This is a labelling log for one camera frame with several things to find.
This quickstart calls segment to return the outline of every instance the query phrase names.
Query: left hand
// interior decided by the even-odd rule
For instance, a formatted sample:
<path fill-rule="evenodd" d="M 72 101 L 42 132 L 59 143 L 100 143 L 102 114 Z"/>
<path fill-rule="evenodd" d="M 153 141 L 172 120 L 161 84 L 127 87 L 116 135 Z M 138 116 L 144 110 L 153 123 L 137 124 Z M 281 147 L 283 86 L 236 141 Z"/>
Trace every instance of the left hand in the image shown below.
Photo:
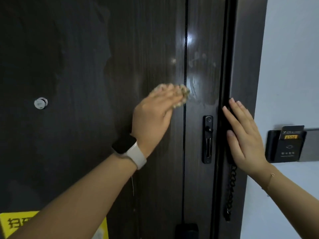
<path fill-rule="evenodd" d="M 173 113 L 172 106 L 183 98 L 179 86 L 169 84 L 153 91 L 134 109 L 132 136 L 147 158 L 164 136 Z"/>

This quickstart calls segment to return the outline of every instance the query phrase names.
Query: dark wooden door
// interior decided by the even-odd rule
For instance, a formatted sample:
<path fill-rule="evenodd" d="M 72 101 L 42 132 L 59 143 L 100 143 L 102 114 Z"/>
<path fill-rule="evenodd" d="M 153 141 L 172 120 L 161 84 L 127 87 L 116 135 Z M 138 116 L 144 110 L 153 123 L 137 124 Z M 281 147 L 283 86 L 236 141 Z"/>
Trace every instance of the dark wooden door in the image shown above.
<path fill-rule="evenodd" d="M 183 214 L 208 238 L 214 161 L 201 163 L 201 124 L 217 120 L 223 15 L 224 0 L 1 0 L 0 213 L 42 209 L 110 155 L 154 87 L 186 78 L 185 116 L 174 112 L 108 230 L 173 238 Z"/>

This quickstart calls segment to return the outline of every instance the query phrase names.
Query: yellow sticker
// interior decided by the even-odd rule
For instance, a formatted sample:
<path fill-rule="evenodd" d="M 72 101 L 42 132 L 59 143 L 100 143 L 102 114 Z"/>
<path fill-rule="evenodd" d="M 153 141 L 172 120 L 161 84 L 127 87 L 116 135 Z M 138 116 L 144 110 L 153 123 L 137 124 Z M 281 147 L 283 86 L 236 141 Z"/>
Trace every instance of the yellow sticker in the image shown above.
<path fill-rule="evenodd" d="M 18 230 L 19 227 L 23 226 L 37 213 L 38 211 L 1 213 L 0 223 L 4 238 L 8 238 L 12 233 Z M 104 218 L 102 221 L 102 224 L 94 234 L 93 239 L 108 239 L 106 218 Z"/>

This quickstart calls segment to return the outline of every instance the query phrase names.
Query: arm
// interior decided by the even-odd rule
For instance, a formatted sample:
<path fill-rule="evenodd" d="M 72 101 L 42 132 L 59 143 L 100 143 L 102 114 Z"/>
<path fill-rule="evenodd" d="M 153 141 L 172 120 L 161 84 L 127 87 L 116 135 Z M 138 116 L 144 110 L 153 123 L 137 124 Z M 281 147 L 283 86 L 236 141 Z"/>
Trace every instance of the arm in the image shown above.
<path fill-rule="evenodd" d="M 227 140 L 237 166 L 268 193 L 301 238 L 319 238 L 319 200 L 266 161 L 253 117 L 240 102 L 230 99 L 229 104 L 238 118 L 223 107 L 234 130 L 227 131 Z"/>
<path fill-rule="evenodd" d="M 148 157 L 165 134 L 172 106 L 181 101 L 179 87 L 152 92 L 134 110 L 132 135 Z M 109 156 L 48 204 L 10 239 L 90 239 L 122 187 L 136 170 L 130 159 Z"/>

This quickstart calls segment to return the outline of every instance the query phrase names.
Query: forearm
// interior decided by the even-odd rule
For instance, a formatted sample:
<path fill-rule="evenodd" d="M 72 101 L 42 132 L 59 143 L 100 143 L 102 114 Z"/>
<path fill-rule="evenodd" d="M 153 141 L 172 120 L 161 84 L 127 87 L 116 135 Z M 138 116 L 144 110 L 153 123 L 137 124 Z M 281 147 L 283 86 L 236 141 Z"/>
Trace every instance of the forearm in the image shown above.
<path fill-rule="evenodd" d="M 135 170 L 130 159 L 111 155 L 10 238 L 92 238 Z"/>
<path fill-rule="evenodd" d="M 319 200 L 271 164 L 252 178 L 265 189 L 303 239 L 319 238 Z"/>

